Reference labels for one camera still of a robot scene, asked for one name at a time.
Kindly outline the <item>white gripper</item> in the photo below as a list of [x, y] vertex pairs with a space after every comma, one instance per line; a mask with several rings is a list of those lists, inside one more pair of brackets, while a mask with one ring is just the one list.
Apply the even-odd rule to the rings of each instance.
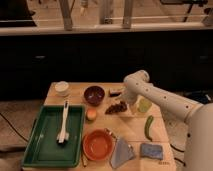
[[135, 103], [137, 102], [137, 98], [138, 98], [137, 94], [130, 92], [128, 90], [124, 90], [121, 94], [121, 100], [125, 101], [128, 104], [129, 110], [132, 114], [135, 114], [137, 112], [137, 109], [135, 106]]

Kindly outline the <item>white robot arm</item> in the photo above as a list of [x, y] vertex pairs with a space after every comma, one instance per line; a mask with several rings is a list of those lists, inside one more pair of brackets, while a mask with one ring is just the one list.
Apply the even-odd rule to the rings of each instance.
[[182, 171], [213, 171], [213, 103], [202, 104], [171, 93], [149, 80], [145, 70], [127, 75], [121, 98], [133, 105], [141, 95], [185, 122], [188, 134]]

